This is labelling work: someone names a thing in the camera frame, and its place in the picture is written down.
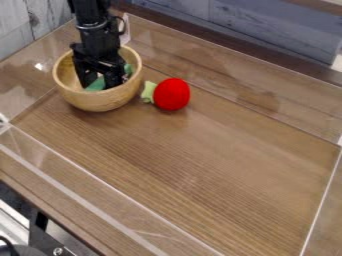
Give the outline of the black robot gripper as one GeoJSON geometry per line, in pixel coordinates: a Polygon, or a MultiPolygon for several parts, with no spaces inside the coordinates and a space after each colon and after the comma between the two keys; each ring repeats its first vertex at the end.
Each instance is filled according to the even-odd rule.
{"type": "Polygon", "coordinates": [[[76,29],[80,41],[70,44],[76,75],[85,88],[96,79],[97,72],[104,73],[105,88],[123,84],[125,61],[119,55],[120,36],[116,19],[77,20],[76,29]]]}

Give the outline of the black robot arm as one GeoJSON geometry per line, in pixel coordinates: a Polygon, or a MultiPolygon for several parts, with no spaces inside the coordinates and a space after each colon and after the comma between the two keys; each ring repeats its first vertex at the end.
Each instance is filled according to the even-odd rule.
{"type": "Polygon", "coordinates": [[[124,83],[125,61],[119,54],[119,16],[109,13],[112,0],[66,0],[76,18],[80,41],[69,45],[73,66],[82,88],[98,77],[104,88],[111,89],[124,83]]]}

